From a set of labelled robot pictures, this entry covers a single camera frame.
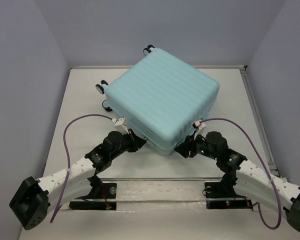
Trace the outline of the light blue suitcase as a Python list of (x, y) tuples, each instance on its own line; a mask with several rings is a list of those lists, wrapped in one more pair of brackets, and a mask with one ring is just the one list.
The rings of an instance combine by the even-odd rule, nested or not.
[(111, 83), (95, 88), (106, 106), (160, 155), (172, 154), (193, 123), (209, 116), (220, 84), (161, 48), (148, 45), (145, 56)]

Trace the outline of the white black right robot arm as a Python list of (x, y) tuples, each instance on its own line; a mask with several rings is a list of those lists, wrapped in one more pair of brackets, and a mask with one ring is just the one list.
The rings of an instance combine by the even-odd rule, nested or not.
[(300, 186), (267, 174), (244, 155), (229, 148), (221, 133), (212, 131), (205, 137), (188, 135), (174, 150), (184, 158), (201, 154), (216, 160), (217, 167), (224, 172), (220, 190), (225, 196), (236, 194), (251, 198), (282, 214), (300, 233)]

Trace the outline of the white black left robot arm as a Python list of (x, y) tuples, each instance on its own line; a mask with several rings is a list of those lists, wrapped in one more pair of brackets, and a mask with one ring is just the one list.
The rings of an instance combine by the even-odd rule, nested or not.
[(125, 152), (137, 152), (146, 142), (133, 131), (111, 131), (101, 144), (67, 168), (46, 177), (24, 179), (9, 207), (22, 227), (31, 230), (63, 204), (80, 197), (98, 196), (102, 188), (98, 174), (109, 168), (115, 158)]

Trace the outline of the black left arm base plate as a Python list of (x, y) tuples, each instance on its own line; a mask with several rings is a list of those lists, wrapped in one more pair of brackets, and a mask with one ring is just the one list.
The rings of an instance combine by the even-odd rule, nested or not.
[(92, 189), (88, 195), (70, 201), (68, 207), (76, 211), (115, 211), (116, 196), (117, 183), (104, 182), (101, 189)]

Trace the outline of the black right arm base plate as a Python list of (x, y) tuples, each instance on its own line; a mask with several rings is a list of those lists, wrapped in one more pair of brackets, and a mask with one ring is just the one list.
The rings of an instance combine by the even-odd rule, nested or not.
[(208, 210), (253, 209), (256, 205), (245, 196), (238, 195), (232, 190), (223, 189), (220, 182), (204, 183), (202, 191)]

